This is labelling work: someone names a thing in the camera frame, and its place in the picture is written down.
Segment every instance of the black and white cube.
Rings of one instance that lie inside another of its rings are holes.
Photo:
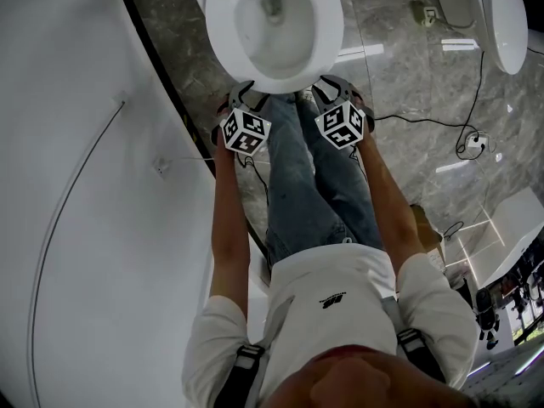
[[[224,144],[232,151],[253,156],[269,138],[271,124],[263,118],[234,109],[219,124],[223,129]]]
[[[338,150],[363,139],[365,112],[346,101],[315,118],[321,135]]]

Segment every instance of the person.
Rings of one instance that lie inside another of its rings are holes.
[[[271,122],[265,336],[282,304],[290,305],[280,330],[269,334],[258,406],[474,406],[456,390],[475,354],[473,311],[429,262],[367,123],[356,146],[368,182],[352,149],[337,150],[321,136],[317,116],[300,94],[273,95],[262,112]],[[182,373],[184,394],[198,408],[214,406],[238,348],[249,344],[250,248],[234,159],[219,137],[212,285]],[[382,303],[395,294],[395,279],[403,321],[424,334],[447,385],[396,355]]]

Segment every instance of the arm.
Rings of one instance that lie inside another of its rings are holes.
[[[240,308],[226,297],[210,297],[195,317],[185,348],[181,383],[191,406],[213,406],[238,348],[248,344],[246,317]]]
[[[397,275],[401,316],[407,326],[425,334],[448,384],[460,388],[478,342],[473,311],[428,261],[410,206],[367,130],[358,148],[383,245]]]
[[[247,319],[249,239],[246,217],[236,180],[234,153],[218,137],[215,154],[216,184],[213,207],[213,277],[210,297],[224,296],[240,307]]]
[[[460,388],[478,345],[479,327],[470,306],[423,254],[408,259],[397,285],[403,321],[426,336],[447,383]]]
[[[366,123],[365,138],[357,144],[357,148],[365,165],[377,227],[394,273],[398,275],[409,257],[419,252],[425,253],[417,236],[416,220],[380,156]]]

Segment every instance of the toilet bowl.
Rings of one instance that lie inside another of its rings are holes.
[[[223,68],[268,94],[307,88],[335,63],[343,40],[340,0],[198,0]]]
[[[523,0],[440,0],[448,23],[475,35],[479,46],[508,74],[521,69],[527,54],[529,29]]]

